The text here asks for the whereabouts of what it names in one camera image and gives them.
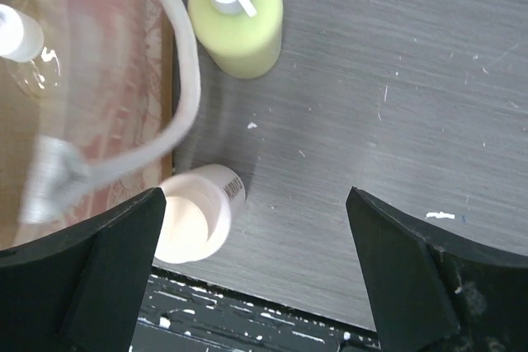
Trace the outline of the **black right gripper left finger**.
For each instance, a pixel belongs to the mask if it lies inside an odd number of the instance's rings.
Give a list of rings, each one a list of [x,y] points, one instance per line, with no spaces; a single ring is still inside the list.
[[[3,351],[129,349],[166,207],[161,188],[1,252]]]

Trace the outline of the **beige bottle wide cap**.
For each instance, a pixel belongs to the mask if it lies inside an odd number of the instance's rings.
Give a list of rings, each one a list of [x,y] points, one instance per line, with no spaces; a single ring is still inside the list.
[[[246,189],[230,168],[210,164],[166,179],[163,225],[154,257],[179,265],[204,260],[226,242]]]

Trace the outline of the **green pump lotion bottle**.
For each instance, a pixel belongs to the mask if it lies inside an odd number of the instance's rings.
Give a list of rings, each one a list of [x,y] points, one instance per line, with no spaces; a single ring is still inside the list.
[[[196,38],[228,75],[253,79],[276,64],[283,0],[188,0],[187,11]]]

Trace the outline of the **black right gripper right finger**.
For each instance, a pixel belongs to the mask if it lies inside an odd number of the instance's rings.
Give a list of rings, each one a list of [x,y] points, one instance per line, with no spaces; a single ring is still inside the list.
[[[527,258],[352,188],[346,211],[383,351],[525,351]]]

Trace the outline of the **amber bottle white cap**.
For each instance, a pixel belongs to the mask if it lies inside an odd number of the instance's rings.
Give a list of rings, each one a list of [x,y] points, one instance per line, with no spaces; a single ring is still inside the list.
[[[58,34],[50,19],[54,0],[11,0],[1,5],[1,58],[28,96],[58,91],[61,63]]]

